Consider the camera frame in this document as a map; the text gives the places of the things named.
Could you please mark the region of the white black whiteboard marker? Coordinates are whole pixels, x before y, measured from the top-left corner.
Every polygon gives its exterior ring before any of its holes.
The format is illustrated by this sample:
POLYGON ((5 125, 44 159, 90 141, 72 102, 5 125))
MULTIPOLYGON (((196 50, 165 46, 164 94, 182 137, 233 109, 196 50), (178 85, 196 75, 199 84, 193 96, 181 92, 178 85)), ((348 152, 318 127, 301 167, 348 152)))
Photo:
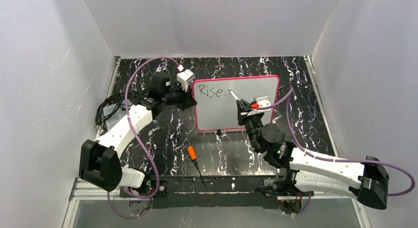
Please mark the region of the white black whiteboard marker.
POLYGON ((233 98, 235 100, 239 100, 239 98, 235 95, 235 93, 233 91, 231 91, 231 90, 229 90, 229 91, 230 91, 231 95, 233 96, 233 98))

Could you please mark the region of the pink framed whiteboard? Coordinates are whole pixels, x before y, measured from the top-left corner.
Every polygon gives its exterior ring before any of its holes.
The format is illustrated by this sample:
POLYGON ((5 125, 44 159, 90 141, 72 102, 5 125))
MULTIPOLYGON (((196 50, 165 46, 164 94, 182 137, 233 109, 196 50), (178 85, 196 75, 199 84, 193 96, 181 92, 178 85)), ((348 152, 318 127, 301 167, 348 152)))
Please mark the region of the pink framed whiteboard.
MULTIPOLYGON (((231 130, 243 129, 238 125, 237 104, 231 95, 233 91, 239 100, 253 103, 258 96, 268 96, 271 105, 278 96, 280 79, 276 75, 200 79, 192 84, 197 129, 231 130)), ((273 119, 272 109, 264 112, 262 123, 273 119)))

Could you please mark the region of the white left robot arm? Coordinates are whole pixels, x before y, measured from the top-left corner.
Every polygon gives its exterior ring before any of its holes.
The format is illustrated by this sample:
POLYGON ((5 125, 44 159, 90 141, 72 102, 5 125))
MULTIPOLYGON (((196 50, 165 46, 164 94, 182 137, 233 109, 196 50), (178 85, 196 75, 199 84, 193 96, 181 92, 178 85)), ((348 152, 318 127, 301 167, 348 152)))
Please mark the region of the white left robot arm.
POLYGON ((86 140, 82 144, 79 178, 108 192, 121 187, 141 187, 146 174, 138 169, 122 167, 119 158, 134 137, 165 106, 175 105, 185 110, 197 104, 191 93, 194 80, 194 73, 188 69, 178 73, 176 80, 167 73, 155 74, 150 87, 132 100, 128 116, 97 140, 86 140))

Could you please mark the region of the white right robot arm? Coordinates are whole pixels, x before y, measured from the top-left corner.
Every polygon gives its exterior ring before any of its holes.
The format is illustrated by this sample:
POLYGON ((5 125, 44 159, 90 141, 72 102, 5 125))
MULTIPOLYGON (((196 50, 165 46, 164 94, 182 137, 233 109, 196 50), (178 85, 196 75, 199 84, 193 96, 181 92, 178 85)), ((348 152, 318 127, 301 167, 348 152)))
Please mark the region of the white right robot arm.
POLYGON ((285 140, 285 134, 273 123, 263 124, 263 113, 255 113, 255 102, 237 100, 238 124, 245 128, 251 146, 271 166, 286 172, 278 183, 278 193, 322 191, 349 196, 361 204, 387 208, 389 174, 380 160, 350 162, 310 150, 302 150, 285 140))

